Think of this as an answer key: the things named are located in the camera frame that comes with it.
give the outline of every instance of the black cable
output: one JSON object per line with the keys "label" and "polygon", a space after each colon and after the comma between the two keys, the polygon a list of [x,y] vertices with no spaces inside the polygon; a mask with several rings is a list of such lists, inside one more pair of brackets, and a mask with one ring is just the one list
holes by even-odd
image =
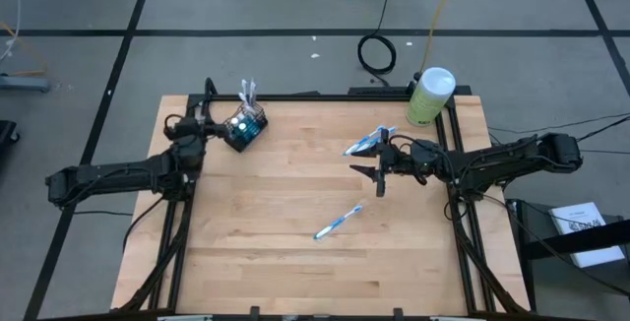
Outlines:
{"label": "black cable", "polygon": [[488,135],[490,136],[490,138],[491,138],[491,139],[494,139],[494,141],[495,141],[497,144],[502,145],[502,144],[501,144],[501,142],[499,141],[499,139],[497,139],[494,135],[492,135],[492,133],[489,133],[489,132],[488,132]]}
{"label": "black cable", "polygon": [[617,152],[617,151],[609,151],[609,150],[591,150],[591,149],[580,149],[581,153],[599,153],[599,154],[618,154],[618,155],[630,155],[630,152]]}
{"label": "black cable", "polygon": [[501,187],[501,191],[505,192],[505,190],[508,189],[508,186],[510,185],[510,183],[514,182],[514,179],[516,178],[508,179],[502,184],[499,184],[499,186]]}
{"label": "black cable", "polygon": [[184,205],[184,210],[181,215],[179,227],[177,228],[177,232],[170,241],[170,244],[168,245],[164,253],[157,259],[156,265],[151,270],[143,284],[136,290],[131,299],[127,301],[127,303],[119,307],[118,310],[140,310],[143,303],[151,293],[151,289],[156,285],[158,280],[162,278],[165,269],[168,267],[170,260],[173,258],[175,253],[177,253],[180,248],[185,248],[183,244],[186,236],[188,235],[188,230],[190,229],[190,216],[191,204],[189,201],[187,201]]}
{"label": "black cable", "polygon": [[526,201],[524,201],[522,199],[518,199],[518,202],[521,202],[521,203],[527,205],[528,207],[532,208],[533,210],[539,212],[540,214],[546,215],[546,216],[548,216],[550,218],[559,219],[561,221],[565,221],[565,222],[568,222],[568,223],[575,223],[575,224],[578,224],[578,225],[584,225],[586,227],[593,227],[592,225],[590,225],[588,223],[582,223],[582,222],[572,221],[570,219],[556,217],[553,214],[551,214],[550,212],[546,212],[546,211],[544,211],[544,210],[542,210],[540,208],[537,208],[534,204],[532,204],[530,202],[526,202]]}
{"label": "black cable", "polygon": [[622,116],[626,116],[626,115],[630,115],[630,112],[628,112],[628,113],[621,113],[621,114],[605,115],[605,116],[601,116],[601,117],[598,117],[598,118],[581,120],[581,121],[577,121],[577,122],[573,122],[573,123],[552,125],[552,126],[548,126],[548,127],[544,127],[544,128],[528,129],[528,130],[512,130],[512,129],[494,128],[494,127],[488,127],[488,129],[492,129],[492,130],[496,130],[496,131],[502,131],[502,132],[507,132],[507,133],[512,133],[512,134],[527,134],[527,133],[535,133],[535,132],[538,132],[538,131],[543,131],[543,130],[548,130],[548,129],[566,128],[566,127],[569,127],[569,126],[580,125],[580,124],[585,124],[585,123],[591,123],[591,122],[594,122],[594,121],[599,121],[599,120],[609,119],[609,118],[618,118],[618,117],[622,117]]}
{"label": "black cable", "polygon": [[181,120],[181,119],[184,119],[184,116],[183,115],[179,115],[179,114],[168,114],[168,115],[166,115],[166,117],[164,118],[164,128],[168,127],[168,119],[170,119],[170,118],[179,118]]}
{"label": "black cable", "polygon": [[589,138],[591,138],[592,136],[597,135],[597,134],[601,133],[602,131],[604,131],[604,130],[606,130],[606,129],[612,128],[613,126],[619,125],[619,124],[621,124],[621,123],[623,123],[623,122],[625,122],[625,121],[628,121],[628,120],[630,120],[630,116],[627,116],[627,117],[625,117],[625,118],[623,118],[623,119],[619,119],[619,120],[617,120],[617,121],[616,121],[616,122],[614,122],[614,123],[608,124],[608,125],[604,126],[603,128],[598,129],[598,130],[596,130],[596,131],[593,131],[593,132],[591,132],[591,133],[589,133],[589,134],[587,134],[587,135],[583,136],[582,138],[578,139],[578,143],[579,143],[579,142],[581,142],[581,141],[583,141],[583,140],[585,140],[585,139],[589,139]]}
{"label": "black cable", "polygon": [[[444,213],[444,218],[446,218],[446,220],[447,220],[447,221],[452,222],[452,221],[453,221],[453,218],[449,217],[449,216],[446,214],[446,208],[448,208],[448,207],[449,207],[449,203],[450,203],[450,202],[446,202],[446,204],[444,205],[444,209],[443,209],[443,212],[442,212],[442,213]],[[464,212],[460,214],[460,218],[459,218],[459,219],[457,219],[457,222],[460,222],[460,221],[462,220],[462,218],[463,218],[463,217],[465,217],[465,216],[466,216],[466,214],[467,214],[468,212],[469,212],[469,205],[468,205],[468,204],[466,204],[466,208],[464,209]]]}
{"label": "black cable", "polygon": [[84,215],[84,214],[106,214],[106,215],[121,216],[121,217],[133,217],[133,214],[131,214],[131,213],[120,213],[120,212],[109,212],[109,211],[75,212],[75,215]]}
{"label": "black cable", "polygon": [[[396,66],[396,47],[394,46],[394,43],[392,43],[385,36],[377,34],[381,30],[381,25],[383,24],[383,18],[385,17],[385,10],[387,9],[387,1],[388,0],[385,0],[385,2],[383,3],[383,10],[381,11],[381,19],[378,22],[378,27],[373,33],[364,36],[359,41],[358,46],[356,48],[356,55],[358,56],[358,62],[361,64],[363,69],[365,69],[365,71],[369,72],[372,76],[377,78],[383,84],[384,87],[390,87],[390,83],[384,80],[383,78],[381,78],[379,75],[386,75],[386,74],[391,73],[392,70],[394,70],[394,67]],[[365,42],[369,39],[378,40],[387,47],[387,49],[390,51],[390,57],[391,57],[389,65],[387,65],[384,68],[377,69],[377,68],[373,68],[369,66],[365,62],[365,59],[363,59],[363,53],[362,53],[363,44],[365,44]]]}
{"label": "black cable", "polygon": [[542,247],[544,247],[544,249],[546,249],[547,251],[549,251],[549,253],[551,253],[553,256],[555,256],[556,258],[558,258],[559,260],[561,260],[562,262],[566,263],[567,265],[571,266],[573,269],[579,271],[580,273],[582,273],[584,276],[590,278],[592,281],[599,283],[600,285],[607,287],[609,289],[615,290],[623,295],[626,296],[630,296],[630,291],[622,289],[618,286],[615,286],[609,282],[603,281],[601,279],[599,279],[598,277],[593,276],[592,274],[588,273],[587,271],[583,270],[582,268],[576,266],[573,262],[571,262],[570,260],[568,260],[566,257],[560,255],[558,252],[556,252],[551,246],[549,246],[548,243],[546,243],[544,240],[542,240],[540,237],[538,237],[535,233],[533,233],[531,230],[529,230],[528,228],[525,227],[525,225],[523,225],[523,223],[521,223],[519,221],[519,219],[517,217],[514,216],[514,213],[508,208],[508,206],[505,204],[505,202],[502,202],[494,197],[491,197],[487,194],[481,193],[483,194],[484,197],[489,198],[497,203],[499,203],[501,206],[503,206],[506,211],[508,212],[508,216],[510,218],[514,218],[512,219],[513,222],[515,222],[523,231],[525,231],[526,233],[528,233],[530,236],[532,236],[538,243],[540,243],[540,245]]}
{"label": "black cable", "polygon": [[390,141],[392,141],[392,140],[394,140],[394,139],[396,139],[396,138],[401,138],[401,139],[406,139],[406,140],[409,140],[409,141],[411,141],[411,142],[415,143],[416,145],[418,145],[418,146],[420,146],[420,147],[424,148],[425,150],[428,150],[428,151],[430,151],[430,152],[435,152],[435,153],[437,153],[437,154],[441,155],[441,156],[444,158],[444,161],[446,161],[446,163],[449,165],[449,173],[450,173],[450,175],[451,175],[451,181],[450,181],[449,183],[453,184],[453,185],[457,188],[457,183],[456,183],[456,181],[455,181],[455,170],[453,169],[453,163],[451,162],[451,159],[449,158],[449,156],[448,156],[448,155],[446,155],[446,153],[444,153],[444,152],[443,152],[443,151],[441,151],[441,150],[435,150],[434,148],[427,147],[427,146],[426,146],[426,145],[424,145],[422,142],[420,142],[420,141],[418,141],[418,140],[416,140],[416,139],[414,139],[414,138],[412,138],[412,137],[409,137],[409,136],[407,136],[407,135],[403,135],[403,134],[396,134],[396,135],[393,135],[393,136],[390,138]]}
{"label": "black cable", "polygon": [[411,154],[411,144],[408,144],[408,143],[404,143],[404,144],[400,145],[398,147],[398,150],[402,151],[405,146],[409,147],[409,153]]}
{"label": "black cable", "polygon": [[135,219],[130,225],[129,228],[127,228],[127,232],[125,232],[125,237],[122,241],[122,250],[123,252],[125,251],[125,247],[127,247],[127,238],[129,238],[129,234],[131,233],[131,231],[134,229],[134,227],[140,222],[140,220],[142,218],[144,218],[148,213],[151,212],[151,210],[155,209],[159,202],[161,202],[162,200],[164,200],[164,197],[159,197],[159,199],[156,200],[155,203],[151,204],[151,206],[146,209],[137,219]]}

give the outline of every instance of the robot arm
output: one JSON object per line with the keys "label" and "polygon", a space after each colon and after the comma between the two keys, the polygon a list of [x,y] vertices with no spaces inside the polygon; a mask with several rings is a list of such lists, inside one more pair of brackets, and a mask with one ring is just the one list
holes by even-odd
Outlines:
{"label": "robot arm", "polygon": [[379,167],[351,165],[377,184],[376,195],[385,194],[385,175],[412,175],[420,184],[433,174],[453,184],[461,195],[480,199],[490,185],[511,181],[517,177],[545,170],[570,173],[582,165],[580,149],[575,138],[566,134],[545,134],[524,138],[514,143],[477,150],[469,153],[445,152],[437,144],[403,135],[391,139],[410,140],[409,153],[391,143],[389,133],[382,131],[381,142],[354,156],[379,158]]}
{"label": "robot arm", "polygon": [[95,194],[151,190],[165,200],[184,200],[191,180],[199,175],[209,136],[223,138],[227,129],[209,115],[202,121],[180,117],[164,126],[170,147],[146,160],[115,164],[70,166],[46,177],[48,201],[59,208],[76,205]]}

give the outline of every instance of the concrete floor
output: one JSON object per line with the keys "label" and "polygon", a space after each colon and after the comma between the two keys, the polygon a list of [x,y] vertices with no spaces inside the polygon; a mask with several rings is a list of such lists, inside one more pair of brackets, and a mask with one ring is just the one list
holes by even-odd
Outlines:
{"label": "concrete floor", "polygon": [[[383,28],[426,29],[438,1],[390,0]],[[610,29],[630,29],[626,1],[596,0]],[[23,0],[23,27],[124,30],[135,2]],[[147,0],[139,29],[370,29],[378,23],[382,2]],[[15,0],[3,0],[0,6],[0,21],[11,26],[14,4]],[[584,0],[449,0],[439,28],[596,30],[597,26]],[[0,37],[0,44],[7,39]],[[17,121],[23,134],[0,174],[0,234],[4,236],[0,320],[16,320],[24,314],[59,217],[46,202],[43,177],[79,162],[122,38],[27,36],[25,40],[48,61],[53,89],[48,94],[0,93],[0,118]],[[159,98],[198,93],[207,76],[224,94],[236,93],[240,79],[252,76],[260,91],[268,94],[310,90],[343,94],[349,87],[376,86],[355,58],[358,40],[358,36],[135,37],[94,162],[144,157]],[[417,70],[426,38],[391,36],[390,40],[399,61],[387,79],[399,86]],[[615,43],[622,55],[630,57],[630,38],[616,38]],[[364,51],[371,64],[387,62],[388,54],[378,44],[368,44]],[[311,58],[313,53],[320,57]],[[449,68],[460,83],[471,85],[481,95],[488,124],[495,127],[528,129],[630,111],[630,96],[600,37],[443,36],[434,39],[428,65]],[[0,72],[9,73],[36,68],[37,63],[16,49],[2,66]],[[567,132],[580,135],[601,125]],[[582,147],[627,151],[629,135],[630,126],[618,126]],[[502,141],[517,138],[496,136]],[[629,169],[630,156],[585,154],[578,172],[519,179],[508,196],[551,206],[595,201],[601,211],[628,218],[630,205],[623,188]],[[134,194],[96,197],[83,203],[82,209],[131,212],[134,202]],[[125,217],[74,219],[40,316],[108,309],[122,235],[129,223]],[[630,311],[627,302],[600,291],[580,295],[582,301],[565,291],[562,281],[536,286],[536,296],[544,298],[540,313],[620,320],[619,315]],[[557,302],[549,302],[550,295]],[[601,312],[602,308],[612,311]]]}

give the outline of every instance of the wooden table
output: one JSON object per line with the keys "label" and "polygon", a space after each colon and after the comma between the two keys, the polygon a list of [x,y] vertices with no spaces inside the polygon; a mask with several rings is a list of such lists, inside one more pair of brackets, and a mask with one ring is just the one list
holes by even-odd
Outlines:
{"label": "wooden table", "polygon": [[[186,100],[162,98],[149,155],[168,147],[164,117],[184,114]],[[465,149],[488,147],[479,97],[457,96],[456,103]],[[422,187],[412,177],[390,175],[385,197],[376,198],[375,184],[348,168],[376,160],[342,156],[380,124],[437,142],[435,127],[409,125],[404,102],[261,104],[270,125],[244,153],[222,140],[208,143],[177,312],[247,314],[258,305],[262,314],[392,315],[401,307],[406,315],[466,315],[453,227],[443,216],[445,184],[431,177]],[[236,106],[213,102],[212,116],[223,120]],[[453,148],[446,116],[445,125]],[[503,198],[498,189],[488,194]],[[134,219],[155,199],[140,193]],[[359,202],[362,212],[323,241],[313,240]],[[529,308],[505,210],[490,201],[476,208],[488,266]],[[161,205],[131,234],[112,306],[127,301],[155,264],[165,210]],[[471,270],[482,309],[473,264]],[[170,278],[168,271],[160,305]]]}

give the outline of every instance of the black metal frame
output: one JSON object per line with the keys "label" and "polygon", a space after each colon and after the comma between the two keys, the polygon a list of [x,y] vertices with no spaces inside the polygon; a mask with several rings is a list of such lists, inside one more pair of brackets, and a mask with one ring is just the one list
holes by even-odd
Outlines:
{"label": "black metal frame", "polygon": [[[522,225],[527,226],[530,209],[519,199],[507,199],[508,206],[513,206],[516,211],[516,219]],[[619,217],[615,223],[604,226],[591,227],[582,231],[555,235],[542,241],[531,241],[530,236],[522,228],[518,228],[518,252],[521,263],[521,271],[528,293],[528,299],[533,311],[536,311],[536,298],[534,291],[534,273],[532,261],[540,258],[551,257],[553,254],[542,244],[546,243],[559,254],[591,251],[594,249],[618,246],[630,243],[630,220]]]}
{"label": "black metal frame", "polygon": [[[261,95],[258,97],[258,100],[259,101],[287,101],[287,100],[290,100],[290,101],[409,101],[410,100],[410,95],[407,88],[390,88],[386,90],[384,94],[381,93],[381,95],[377,95],[377,93],[375,93],[372,88],[366,88],[366,89],[355,88],[355,89],[351,89],[348,93],[350,95],[319,95],[317,93],[297,94],[297,95]],[[471,88],[468,86],[458,86],[456,88],[456,95],[465,96],[465,95],[470,95],[470,94],[471,94]],[[204,99],[204,95],[190,95],[188,97],[188,101],[186,104],[187,106],[186,116],[194,116],[196,105],[200,103],[203,99]],[[213,94],[212,101],[239,101],[239,98],[238,96],[233,96],[233,95]],[[457,117],[457,109],[455,106],[455,101],[451,98],[449,102],[447,103],[446,107],[449,113],[451,129],[453,132],[452,134],[453,134],[456,150],[462,151],[464,149],[464,146],[463,146],[463,141],[462,141],[462,134],[460,132],[460,126],[459,126],[459,121]],[[438,141],[440,145],[446,148],[448,146],[447,137],[446,137],[444,122],[443,122],[443,118],[441,114],[438,115],[438,117],[436,118],[435,125],[436,125],[436,130],[437,130]],[[451,200],[454,199],[454,195],[451,194],[451,191],[449,191],[449,199]],[[181,224],[184,224],[184,222],[187,224],[190,224],[190,219],[184,219],[184,216],[188,215],[188,218],[190,218],[189,215],[192,211],[193,200],[194,200],[194,196],[191,197],[189,200],[186,200],[183,202],[184,213],[182,214]],[[169,245],[172,229],[173,229],[173,226],[175,225],[175,211],[176,211],[177,204],[178,202],[172,202],[172,201],[168,202],[166,215],[164,218],[164,225],[163,225],[164,229],[162,230],[162,236],[160,238],[160,244],[159,244],[159,249],[158,249],[158,258],[164,255]],[[453,219],[453,225],[454,225],[454,231],[455,231],[458,228],[458,225],[461,224],[460,219],[458,219],[460,212],[456,204],[453,204],[451,206],[452,206],[451,214],[453,214],[453,217],[455,217],[455,219]],[[477,252],[479,252],[480,256],[483,258],[483,261],[484,261],[481,235],[479,232],[478,219],[476,218],[476,211],[474,210],[473,205],[469,205],[468,209],[469,209],[469,212],[468,212],[469,224],[470,224],[471,232],[472,232],[472,241],[475,246],[475,249],[477,250]],[[119,310],[119,311],[115,311],[108,314],[74,316],[74,317],[56,318],[52,320],[57,320],[57,321],[61,321],[61,320],[67,320],[67,321],[127,320],[127,319],[135,320],[135,319],[140,319],[141,317],[154,317],[155,319],[156,315],[158,314],[175,315],[175,309],[177,306],[177,300],[179,296],[179,287],[180,287],[181,277],[183,273],[183,265],[184,265],[183,262],[185,258],[185,250],[186,250],[186,237],[184,237],[183,243],[177,250],[177,253],[174,257],[174,267],[173,267],[173,272],[172,272],[171,284],[169,286],[169,294],[168,294],[166,308],[158,308],[160,292],[162,289],[161,284],[163,280],[163,276],[161,276],[159,282],[156,283],[156,285],[151,291],[148,310],[143,310],[143,311]],[[471,279],[468,256],[459,244],[458,244],[458,257],[459,257],[459,263],[460,263],[460,272],[462,274],[462,285],[465,292],[465,299],[466,299],[468,314],[485,312],[486,316],[489,315],[489,316],[494,317],[493,315],[495,314],[493,313],[494,311],[493,297],[485,281],[482,281],[482,287],[483,287],[483,297],[484,297],[484,304],[486,307],[485,308],[486,311],[477,311],[475,307],[473,281]],[[213,319],[217,320],[217,319],[224,318],[225,320],[233,320],[233,319],[243,319],[245,317],[248,317],[251,319],[251,317],[255,314],[255,310],[258,310],[258,308],[256,306],[253,306],[252,314],[250,315],[213,315]],[[402,317],[402,310],[400,311],[400,313],[398,313],[398,315],[399,317]],[[265,318],[265,319],[270,319],[270,320],[276,319],[277,317],[281,317],[281,316],[280,315],[260,316],[260,318]],[[373,320],[388,319],[389,320],[391,319],[390,317],[383,317],[383,316],[374,316],[374,317],[367,316],[367,317],[354,317],[354,318],[331,316],[331,318],[340,319],[340,320],[347,320],[347,319],[373,319]],[[404,319],[426,320],[428,318],[404,317]]]}

